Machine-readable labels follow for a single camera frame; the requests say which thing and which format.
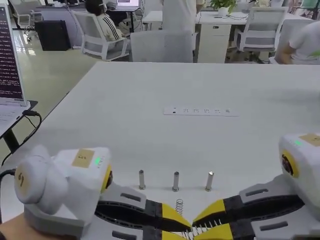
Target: metal peg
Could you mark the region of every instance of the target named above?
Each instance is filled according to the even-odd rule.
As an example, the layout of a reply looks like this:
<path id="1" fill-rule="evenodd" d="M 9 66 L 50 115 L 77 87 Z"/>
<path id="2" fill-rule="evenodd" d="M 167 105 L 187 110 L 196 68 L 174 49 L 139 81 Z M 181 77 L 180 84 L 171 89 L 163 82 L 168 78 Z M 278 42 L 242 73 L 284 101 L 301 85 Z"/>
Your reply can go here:
<path id="1" fill-rule="evenodd" d="M 210 192 L 212 189 L 211 186 L 212 186 L 213 179 L 214 179 L 214 172 L 210 171 L 208 174 L 208 180 L 206 181 L 206 186 L 205 186 L 205 190 L 207 192 Z"/>
<path id="2" fill-rule="evenodd" d="M 144 190 L 146 189 L 146 185 L 145 185 L 145 174 L 143 170 L 139 171 L 139 189 L 140 190 Z"/>
<path id="3" fill-rule="evenodd" d="M 178 192 L 179 191 L 179 172 L 176 171 L 173 175 L 173 187 L 172 191 Z"/>

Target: black box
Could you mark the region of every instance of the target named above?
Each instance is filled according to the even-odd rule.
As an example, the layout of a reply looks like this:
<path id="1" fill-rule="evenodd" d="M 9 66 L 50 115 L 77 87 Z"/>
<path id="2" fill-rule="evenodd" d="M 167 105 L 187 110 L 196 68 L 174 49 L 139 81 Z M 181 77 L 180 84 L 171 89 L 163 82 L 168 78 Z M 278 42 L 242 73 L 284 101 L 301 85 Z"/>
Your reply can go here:
<path id="1" fill-rule="evenodd" d="M 66 51 L 71 48 L 65 21 L 35 22 L 43 51 Z"/>

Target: potted plant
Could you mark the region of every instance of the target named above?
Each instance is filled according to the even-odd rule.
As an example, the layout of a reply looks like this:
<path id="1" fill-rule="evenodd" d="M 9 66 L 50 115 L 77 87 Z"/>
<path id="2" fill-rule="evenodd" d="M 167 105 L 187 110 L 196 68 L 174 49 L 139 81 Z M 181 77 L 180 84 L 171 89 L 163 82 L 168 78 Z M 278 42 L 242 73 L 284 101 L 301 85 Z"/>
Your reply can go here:
<path id="1" fill-rule="evenodd" d="M 236 6 L 236 0 L 211 0 L 210 6 L 218 10 L 218 16 L 225 17 Z"/>

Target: laptop screen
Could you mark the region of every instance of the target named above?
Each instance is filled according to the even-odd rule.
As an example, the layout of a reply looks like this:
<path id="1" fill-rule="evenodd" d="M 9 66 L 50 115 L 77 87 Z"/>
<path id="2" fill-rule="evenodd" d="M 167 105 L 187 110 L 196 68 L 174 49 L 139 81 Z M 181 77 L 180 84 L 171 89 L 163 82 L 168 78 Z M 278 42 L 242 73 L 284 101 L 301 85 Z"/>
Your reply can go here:
<path id="1" fill-rule="evenodd" d="M 0 98 L 23 99 L 6 8 L 0 6 Z"/>
<path id="2" fill-rule="evenodd" d="M 139 0 L 118 0 L 118 6 L 139 7 Z"/>

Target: robotic hand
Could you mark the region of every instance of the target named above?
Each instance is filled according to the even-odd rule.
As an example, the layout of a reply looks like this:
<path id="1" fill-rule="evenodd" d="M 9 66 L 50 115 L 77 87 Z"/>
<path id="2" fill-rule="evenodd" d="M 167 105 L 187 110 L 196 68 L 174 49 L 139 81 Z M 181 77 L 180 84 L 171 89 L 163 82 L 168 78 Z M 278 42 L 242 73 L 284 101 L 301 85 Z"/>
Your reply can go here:
<path id="1" fill-rule="evenodd" d="M 279 142 L 283 174 L 212 203 L 193 221 L 195 240 L 290 240 L 320 237 L 320 134 Z"/>
<path id="2" fill-rule="evenodd" d="M 14 189 L 36 230 L 81 240 L 185 240 L 190 223 L 164 203 L 113 182 L 110 152 L 35 147 L 15 171 Z"/>

